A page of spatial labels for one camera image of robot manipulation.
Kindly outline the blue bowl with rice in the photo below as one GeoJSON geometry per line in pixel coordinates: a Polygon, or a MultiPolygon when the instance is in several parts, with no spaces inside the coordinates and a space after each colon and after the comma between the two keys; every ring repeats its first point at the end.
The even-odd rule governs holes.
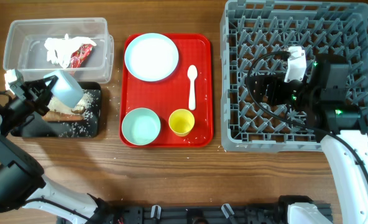
{"type": "Polygon", "coordinates": [[[84,95],[81,86],[69,73],[63,70],[55,70],[44,75],[44,78],[52,76],[58,78],[56,84],[52,87],[53,96],[69,108],[74,108],[84,95]]]}

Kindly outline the pile of rice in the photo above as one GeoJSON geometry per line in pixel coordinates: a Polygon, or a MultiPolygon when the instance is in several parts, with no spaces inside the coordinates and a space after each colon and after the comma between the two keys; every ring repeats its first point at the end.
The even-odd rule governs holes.
{"type": "MultiPolygon", "coordinates": [[[[85,112],[82,115],[85,118],[85,113],[90,109],[92,103],[94,102],[94,96],[88,92],[85,91],[82,99],[79,101],[79,103],[76,106],[84,106],[86,108],[85,112]]],[[[65,113],[65,114],[73,114],[71,112],[72,108],[69,108],[68,106],[64,105],[61,101],[59,101],[56,97],[52,97],[50,100],[50,103],[48,104],[48,108],[50,111],[65,113]]]]}

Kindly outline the brown food scrap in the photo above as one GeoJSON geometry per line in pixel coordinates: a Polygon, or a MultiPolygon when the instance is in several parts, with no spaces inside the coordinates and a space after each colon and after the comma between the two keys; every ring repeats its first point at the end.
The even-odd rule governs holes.
{"type": "Polygon", "coordinates": [[[71,109],[73,114],[83,114],[86,108],[84,106],[76,106],[75,108],[71,109]]]}

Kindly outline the yellow plastic cup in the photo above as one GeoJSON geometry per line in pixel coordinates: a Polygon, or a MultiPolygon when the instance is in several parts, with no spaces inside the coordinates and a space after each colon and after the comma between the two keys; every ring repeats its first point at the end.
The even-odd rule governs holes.
{"type": "Polygon", "coordinates": [[[177,136],[184,137],[193,129],[195,117],[189,110],[177,109],[169,116],[168,125],[177,136]]]}

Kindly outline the green bowl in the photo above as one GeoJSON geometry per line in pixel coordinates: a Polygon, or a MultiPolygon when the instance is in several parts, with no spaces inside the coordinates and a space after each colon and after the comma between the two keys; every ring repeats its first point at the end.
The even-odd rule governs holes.
{"type": "Polygon", "coordinates": [[[125,115],[121,124],[124,138],[135,146],[156,140],[161,130],[159,116],[148,108],[136,108],[125,115]]]}

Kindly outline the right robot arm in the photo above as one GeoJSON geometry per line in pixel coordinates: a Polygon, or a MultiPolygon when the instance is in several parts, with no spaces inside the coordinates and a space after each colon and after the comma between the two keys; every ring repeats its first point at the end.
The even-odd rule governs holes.
{"type": "Polygon", "coordinates": [[[310,129],[326,156],[334,177],[344,223],[368,223],[368,135],[357,105],[347,103],[349,64],[343,57],[321,54],[315,58],[309,82],[278,75],[246,78],[256,105],[288,104],[306,114],[305,123],[263,112],[284,123],[310,129]]]}

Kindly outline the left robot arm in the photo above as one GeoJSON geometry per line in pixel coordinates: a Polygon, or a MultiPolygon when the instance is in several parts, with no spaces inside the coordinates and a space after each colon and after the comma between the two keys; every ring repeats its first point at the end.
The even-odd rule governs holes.
{"type": "Polygon", "coordinates": [[[15,97],[9,97],[7,104],[0,105],[0,213],[31,208],[56,215],[59,223],[112,223],[114,210],[108,203],[52,181],[30,154],[6,137],[32,113],[47,114],[52,96],[67,99],[67,94],[58,88],[60,83],[69,83],[81,90],[75,80],[68,81],[57,75],[31,82],[21,78],[8,82],[15,97]]]}

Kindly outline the black waste tray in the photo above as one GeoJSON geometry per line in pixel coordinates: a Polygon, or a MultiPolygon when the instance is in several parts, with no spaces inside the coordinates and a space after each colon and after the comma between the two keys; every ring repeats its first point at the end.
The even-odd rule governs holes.
{"type": "Polygon", "coordinates": [[[85,96],[90,96],[90,105],[86,106],[81,121],[45,121],[34,112],[27,119],[27,125],[11,131],[15,137],[37,138],[93,138],[99,131],[102,91],[99,83],[79,82],[85,96]]]}

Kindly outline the grey dishwasher rack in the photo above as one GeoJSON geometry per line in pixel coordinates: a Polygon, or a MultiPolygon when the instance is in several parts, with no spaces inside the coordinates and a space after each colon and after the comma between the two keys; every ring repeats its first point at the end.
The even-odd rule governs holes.
{"type": "Polygon", "coordinates": [[[347,102],[357,105],[368,134],[368,4],[314,1],[228,1],[220,22],[222,63],[221,144],[226,151],[319,151],[309,129],[284,123],[263,112],[303,124],[306,114],[287,105],[255,105],[246,88],[248,73],[285,73],[269,52],[301,46],[307,67],[317,54],[341,55],[351,69],[347,102]]]}

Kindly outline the carrot piece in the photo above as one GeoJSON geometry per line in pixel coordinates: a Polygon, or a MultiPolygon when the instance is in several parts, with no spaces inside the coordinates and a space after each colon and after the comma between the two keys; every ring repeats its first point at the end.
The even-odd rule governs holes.
{"type": "Polygon", "coordinates": [[[55,111],[49,111],[45,116],[42,117],[43,120],[53,122],[53,121],[81,121],[84,119],[82,115],[78,114],[65,114],[55,111]]]}

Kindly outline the red snack wrapper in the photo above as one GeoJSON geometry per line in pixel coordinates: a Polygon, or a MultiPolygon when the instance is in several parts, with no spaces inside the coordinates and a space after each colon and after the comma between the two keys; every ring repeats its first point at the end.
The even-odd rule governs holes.
{"type": "Polygon", "coordinates": [[[80,68],[81,64],[91,54],[93,47],[91,44],[83,44],[77,51],[73,52],[70,59],[70,68],[80,68]]]}

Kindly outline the clear plastic bin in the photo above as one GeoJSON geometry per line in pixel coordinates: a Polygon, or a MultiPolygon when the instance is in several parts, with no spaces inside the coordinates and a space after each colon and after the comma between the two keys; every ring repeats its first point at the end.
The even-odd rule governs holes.
{"type": "Polygon", "coordinates": [[[4,49],[3,69],[17,69],[24,80],[38,80],[55,70],[63,70],[79,82],[108,83],[114,61],[114,39],[102,17],[30,19],[11,23],[4,49]],[[88,37],[96,43],[78,68],[62,68],[47,61],[44,44],[48,38],[88,37]]]}

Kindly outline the white plastic spoon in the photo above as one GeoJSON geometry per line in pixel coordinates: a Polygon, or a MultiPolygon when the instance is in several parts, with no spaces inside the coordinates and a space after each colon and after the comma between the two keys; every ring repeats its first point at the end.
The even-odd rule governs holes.
{"type": "Polygon", "coordinates": [[[190,92],[188,99],[189,110],[196,109],[196,96],[195,96],[195,80],[198,76],[198,71],[195,65],[190,65],[187,71],[187,77],[190,81],[190,92]]]}

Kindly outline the large light blue plate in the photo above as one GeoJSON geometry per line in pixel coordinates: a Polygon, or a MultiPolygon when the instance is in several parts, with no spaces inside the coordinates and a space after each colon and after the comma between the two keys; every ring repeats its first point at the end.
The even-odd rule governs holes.
{"type": "Polygon", "coordinates": [[[178,65],[179,53],[175,43],[166,35],[142,34],[126,48],[124,62],[137,79],[157,82],[167,78],[178,65]]]}

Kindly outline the red plastic tray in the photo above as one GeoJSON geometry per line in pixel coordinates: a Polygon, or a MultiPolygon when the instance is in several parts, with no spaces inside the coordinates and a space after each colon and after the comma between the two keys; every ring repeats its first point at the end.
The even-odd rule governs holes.
{"type": "Polygon", "coordinates": [[[143,82],[135,78],[123,65],[121,81],[121,108],[119,121],[136,108],[148,108],[161,120],[161,130],[147,147],[203,147],[212,140],[213,75],[211,44],[201,34],[167,34],[178,48],[178,67],[159,82],[143,82]],[[197,68],[195,80],[196,109],[192,111],[195,126],[187,136],[179,137],[170,129],[168,119],[175,110],[188,108],[190,65],[197,68]]]}

